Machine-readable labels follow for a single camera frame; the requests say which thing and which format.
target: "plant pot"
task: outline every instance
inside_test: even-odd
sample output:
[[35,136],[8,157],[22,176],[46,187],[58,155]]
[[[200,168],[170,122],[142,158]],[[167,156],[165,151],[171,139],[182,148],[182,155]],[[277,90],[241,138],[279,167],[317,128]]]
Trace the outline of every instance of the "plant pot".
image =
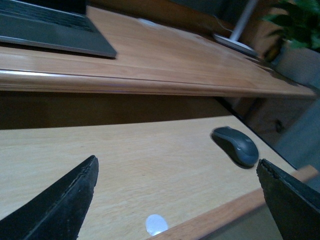
[[286,46],[275,70],[302,85],[320,82],[320,53]]

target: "laptop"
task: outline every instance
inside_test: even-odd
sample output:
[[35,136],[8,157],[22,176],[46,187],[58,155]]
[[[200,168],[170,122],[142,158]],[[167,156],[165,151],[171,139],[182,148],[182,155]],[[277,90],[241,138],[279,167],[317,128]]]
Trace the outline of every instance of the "laptop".
[[0,0],[0,42],[115,58],[86,0]]

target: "computer mouse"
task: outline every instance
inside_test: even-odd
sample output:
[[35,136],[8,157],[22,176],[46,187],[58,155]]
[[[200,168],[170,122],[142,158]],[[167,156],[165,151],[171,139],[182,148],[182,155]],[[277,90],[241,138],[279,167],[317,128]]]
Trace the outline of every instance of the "computer mouse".
[[258,161],[257,146],[241,131],[218,127],[212,131],[211,138],[241,168],[250,169]]

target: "cable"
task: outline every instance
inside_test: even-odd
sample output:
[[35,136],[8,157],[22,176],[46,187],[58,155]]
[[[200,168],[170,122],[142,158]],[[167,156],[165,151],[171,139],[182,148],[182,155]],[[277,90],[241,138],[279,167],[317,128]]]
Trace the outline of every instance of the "cable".
[[213,16],[215,17],[215,19],[216,19],[217,23],[220,25],[220,27],[222,27],[224,30],[227,30],[227,31],[229,31],[229,32],[231,32],[231,33],[233,32],[233,30],[230,30],[230,29],[224,27],[224,26],[222,25],[222,23],[220,22],[220,19],[217,18],[216,15],[213,15]]

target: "wooden desk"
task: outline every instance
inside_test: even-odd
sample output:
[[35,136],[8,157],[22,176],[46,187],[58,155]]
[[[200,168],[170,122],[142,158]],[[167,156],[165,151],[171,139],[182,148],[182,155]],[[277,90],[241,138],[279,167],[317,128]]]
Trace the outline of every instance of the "wooden desk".
[[256,168],[239,168],[211,140],[225,125],[247,134],[261,158],[294,170],[234,116],[1,130],[0,219],[94,154],[98,182],[79,240],[147,239],[151,214],[172,228],[260,187]]
[[0,46],[0,90],[314,97],[249,57],[199,35],[89,7],[116,59]]

